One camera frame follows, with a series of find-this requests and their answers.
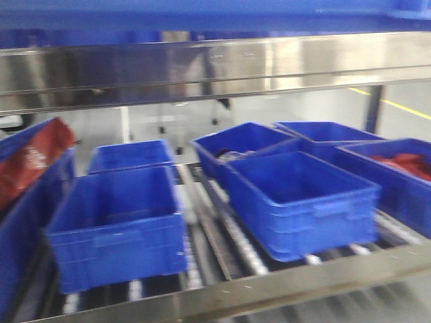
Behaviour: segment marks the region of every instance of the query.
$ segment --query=shelving rack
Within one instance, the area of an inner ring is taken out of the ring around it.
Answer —
[[[0,116],[375,85],[367,120],[372,131],[382,86],[427,79],[426,32],[0,50]],[[41,248],[9,318],[202,322],[431,272],[431,242],[383,214],[376,217],[375,244],[274,262],[198,166],[177,168],[189,206],[193,266],[187,273],[65,297]]]

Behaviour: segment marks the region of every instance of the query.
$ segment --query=red bag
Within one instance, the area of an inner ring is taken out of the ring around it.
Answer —
[[[59,118],[52,119],[25,145],[0,163],[0,211],[75,143],[71,129]]]

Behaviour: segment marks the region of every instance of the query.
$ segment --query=blue plastic crate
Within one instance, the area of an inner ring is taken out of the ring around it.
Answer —
[[[241,158],[272,155],[299,150],[301,140],[283,131],[248,122],[195,139],[191,144],[196,149],[203,171],[224,186],[222,166],[225,162],[218,158],[221,152],[248,152]]]
[[[187,267],[183,211],[169,167],[77,178],[46,234],[61,293]]]
[[[41,243],[42,228],[67,193],[73,176],[73,150],[68,149],[21,195],[0,222],[0,319]]]
[[[2,0],[0,29],[384,32],[430,30],[428,0]]]
[[[328,162],[333,161],[334,147],[382,139],[375,134],[336,122],[275,122],[274,125],[280,130],[305,139],[304,151]]]
[[[173,166],[169,144],[165,140],[142,141],[97,147],[93,150],[87,172],[98,174],[113,170]]]
[[[370,159],[398,153],[419,153],[431,164],[431,143],[398,139],[339,147],[335,163],[382,186],[378,207],[431,238],[431,182]]]
[[[232,161],[230,205],[279,261],[376,239],[380,187],[306,153]]]

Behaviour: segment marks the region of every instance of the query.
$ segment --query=red fabric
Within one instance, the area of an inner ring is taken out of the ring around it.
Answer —
[[[372,159],[397,170],[410,173],[423,180],[431,181],[431,165],[425,162],[425,156],[416,153],[399,153],[392,158],[372,156]]]
[[[72,131],[59,118],[40,129],[9,159],[0,163],[0,211],[75,143]]]

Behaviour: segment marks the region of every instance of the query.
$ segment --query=gray floor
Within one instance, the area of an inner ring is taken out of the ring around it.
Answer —
[[[390,85],[385,98],[431,115],[431,83]],[[279,96],[254,96],[232,99],[227,111],[213,100],[189,102],[184,106],[158,104],[129,108],[134,141],[167,139],[173,148],[184,146],[179,163],[193,162],[195,154],[188,142],[235,124],[255,121],[271,124],[281,120],[331,120],[363,129],[369,97],[350,89],[291,93]],[[164,115],[166,133],[158,132],[158,111]],[[37,120],[60,116],[74,130],[77,146],[77,172],[84,174],[91,151],[99,145],[122,143],[119,109],[95,109],[39,114]],[[218,125],[210,123],[217,117]],[[413,137],[431,141],[431,120],[392,105],[383,104],[377,133],[386,138]]]

